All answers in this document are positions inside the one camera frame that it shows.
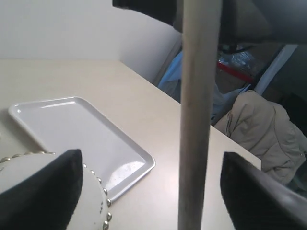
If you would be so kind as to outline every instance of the table surface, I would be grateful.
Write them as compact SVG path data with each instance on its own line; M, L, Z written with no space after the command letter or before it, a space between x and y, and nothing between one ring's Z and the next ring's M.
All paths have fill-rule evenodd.
M40 150L9 117L27 101L80 96L156 160L111 207L111 230L176 230L180 104L118 61L0 60L0 158ZM211 128L203 230L233 230L219 187L224 151L260 160Z

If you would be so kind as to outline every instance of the metal bead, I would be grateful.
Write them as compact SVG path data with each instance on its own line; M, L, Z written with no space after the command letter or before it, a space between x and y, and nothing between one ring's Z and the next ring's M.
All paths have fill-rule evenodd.
M16 158L16 157L21 157L21 154L15 154L14 156L12 156L12 158Z
M4 157L0 160L0 163L3 163L3 162L6 162L6 161L9 161L10 158L9 157Z
M108 213L106 214L106 220L107 220L108 222L110 222L111 219L112 219L112 214L111 214L110 212L108 212Z
M106 204L107 204L108 207L111 207L111 204L112 204L111 200L110 200L110 199L107 199L107 200L106 200Z
M108 229L109 229L109 222L105 221L102 226L102 230L108 230Z

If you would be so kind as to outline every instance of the white tray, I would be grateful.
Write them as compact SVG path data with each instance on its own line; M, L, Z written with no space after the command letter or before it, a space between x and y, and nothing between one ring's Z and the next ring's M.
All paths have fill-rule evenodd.
M155 166L151 155L82 98L19 103L9 114L45 151L81 149L112 201Z

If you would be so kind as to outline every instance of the vertical pole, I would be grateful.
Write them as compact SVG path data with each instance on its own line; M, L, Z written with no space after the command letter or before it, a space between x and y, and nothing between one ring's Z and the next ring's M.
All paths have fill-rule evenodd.
M222 0L184 0L178 230L200 230Z

